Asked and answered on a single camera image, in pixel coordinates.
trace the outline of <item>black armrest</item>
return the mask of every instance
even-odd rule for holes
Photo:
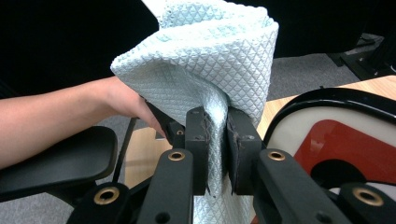
[[[33,158],[0,170],[0,202],[110,175],[117,158],[117,136],[91,127]]]

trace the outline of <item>cloth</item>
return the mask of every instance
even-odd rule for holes
[[[228,106],[258,125],[270,84],[278,25],[263,7],[222,0],[172,0],[160,30],[117,57],[111,70],[169,117],[185,125],[203,106],[210,123],[205,196],[194,197],[194,223],[249,223],[251,198],[231,193],[222,162]]]

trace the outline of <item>brass ring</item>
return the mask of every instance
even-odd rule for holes
[[[381,196],[369,189],[354,188],[352,192],[353,195],[363,203],[372,206],[382,206],[384,204],[384,200],[382,200]]]
[[[184,153],[178,151],[172,152],[168,155],[168,159],[171,161],[182,161],[185,157],[186,155],[184,155]]]
[[[114,201],[116,201],[116,199],[119,196],[120,196],[119,189],[117,189],[115,187],[107,187],[107,188],[99,190],[95,194],[93,201],[96,204],[105,205],[105,204],[113,203]]]
[[[272,151],[268,153],[268,157],[274,161],[283,161],[286,159],[285,155],[280,152]]]

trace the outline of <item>human arm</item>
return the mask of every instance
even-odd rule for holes
[[[162,135],[144,99],[117,77],[0,101],[0,169],[115,115],[139,117]]]

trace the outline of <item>human hand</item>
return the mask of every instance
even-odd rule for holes
[[[149,127],[165,136],[160,122],[137,92],[129,88],[117,77],[105,78],[103,81],[107,87],[107,103],[117,114],[131,118],[138,117],[145,121]]]

